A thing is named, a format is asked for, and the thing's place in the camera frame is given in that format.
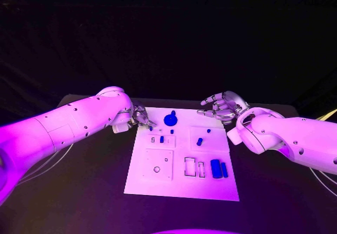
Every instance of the blue object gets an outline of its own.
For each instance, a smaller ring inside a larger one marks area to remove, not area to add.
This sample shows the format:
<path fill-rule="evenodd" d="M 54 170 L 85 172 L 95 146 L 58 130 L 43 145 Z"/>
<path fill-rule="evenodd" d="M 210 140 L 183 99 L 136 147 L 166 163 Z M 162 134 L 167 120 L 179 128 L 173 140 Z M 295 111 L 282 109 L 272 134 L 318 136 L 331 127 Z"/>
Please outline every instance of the blue object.
<path fill-rule="evenodd" d="M 202 145 L 202 138 L 198 139 L 198 143 L 199 146 Z"/>
<path fill-rule="evenodd" d="M 228 178 L 226 164 L 222 162 L 223 177 Z"/>
<path fill-rule="evenodd" d="M 164 117 L 164 123 L 167 126 L 174 126 L 177 124 L 176 111 L 172 111 L 170 115 Z"/>
<path fill-rule="evenodd" d="M 222 168 L 221 168 L 221 161 L 218 159 L 210 160 L 210 167 L 212 167 L 212 174 L 213 178 L 219 179 L 223 177 Z"/>

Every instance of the black curtain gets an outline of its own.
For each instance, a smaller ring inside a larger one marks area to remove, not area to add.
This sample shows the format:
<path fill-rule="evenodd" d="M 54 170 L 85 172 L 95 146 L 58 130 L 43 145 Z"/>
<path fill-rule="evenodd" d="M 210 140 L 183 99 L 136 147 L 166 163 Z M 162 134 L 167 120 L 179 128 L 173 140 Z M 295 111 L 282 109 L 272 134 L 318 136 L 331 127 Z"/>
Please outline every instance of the black curtain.
<path fill-rule="evenodd" d="M 3 1 L 0 124 L 107 86 L 185 100 L 232 90 L 307 117 L 337 107 L 333 5 L 179 2 Z"/>

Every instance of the black table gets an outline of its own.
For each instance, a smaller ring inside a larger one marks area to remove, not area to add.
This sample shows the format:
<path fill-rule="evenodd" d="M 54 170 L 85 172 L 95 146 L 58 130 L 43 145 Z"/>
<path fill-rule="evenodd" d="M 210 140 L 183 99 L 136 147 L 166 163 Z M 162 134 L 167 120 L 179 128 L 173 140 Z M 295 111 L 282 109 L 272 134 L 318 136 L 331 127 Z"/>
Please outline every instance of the black table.
<path fill-rule="evenodd" d="M 68 95 L 59 105 L 84 97 Z M 149 107 L 200 109 L 198 101 L 140 100 Z M 298 115 L 287 105 L 252 106 Z M 49 172 L 15 189 L 0 207 L 2 234 L 147 234 L 187 228 L 337 232 L 337 198 L 310 169 L 277 151 L 254 154 L 244 144 L 229 142 L 239 202 L 124 194 L 136 133 L 137 128 L 120 134 L 104 129 L 74 145 Z"/>

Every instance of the cable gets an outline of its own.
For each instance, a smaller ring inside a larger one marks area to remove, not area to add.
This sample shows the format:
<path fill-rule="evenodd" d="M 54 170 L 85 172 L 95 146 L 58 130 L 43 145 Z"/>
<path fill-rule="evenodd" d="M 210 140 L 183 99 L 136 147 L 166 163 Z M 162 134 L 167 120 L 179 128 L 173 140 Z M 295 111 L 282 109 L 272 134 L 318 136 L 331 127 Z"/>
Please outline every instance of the cable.
<path fill-rule="evenodd" d="M 320 173 L 323 174 L 323 176 L 334 183 L 337 184 L 337 182 L 327 176 L 327 174 L 324 172 L 320 171 Z"/>
<path fill-rule="evenodd" d="M 314 177 L 318 179 L 318 181 L 321 182 L 321 180 L 320 180 L 320 178 L 318 178 L 318 176 L 317 176 L 317 174 L 316 174 L 316 172 L 313 171 L 313 168 L 310 168 L 310 170 L 311 170 L 311 172 L 313 172 L 313 174 L 314 174 Z M 334 196 L 337 196 L 337 194 L 331 191 L 331 189 L 327 187 L 327 185 L 321 182 L 321 184 L 323 184 L 323 186 L 326 187 L 326 189 L 330 191 L 330 193 L 334 195 Z"/>
<path fill-rule="evenodd" d="M 58 162 L 52 165 L 52 167 L 51 167 L 48 170 L 45 170 L 42 173 L 39 173 L 38 175 L 35 175 L 32 178 L 29 178 L 29 179 L 20 181 L 18 185 L 20 185 L 22 183 L 25 183 L 25 182 L 28 182 L 29 180 L 35 179 L 38 176 L 41 176 L 42 174 L 45 174 L 45 173 L 56 166 L 56 164 L 59 163 L 59 161 L 64 159 L 65 155 L 68 154 L 68 152 L 69 152 L 72 146 L 74 146 L 74 144 L 71 145 L 71 147 L 69 147 L 69 149 L 66 150 L 64 156 L 61 157 L 61 159 L 58 160 Z"/>
<path fill-rule="evenodd" d="M 54 154 L 54 156 L 48 159 L 48 161 L 41 165 L 41 167 L 33 172 L 30 172 L 19 181 L 25 180 L 29 176 L 32 176 L 46 166 L 46 164 L 51 162 L 51 160 L 58 155 L 58 153 L 59 153 L 59 151 Z"/>

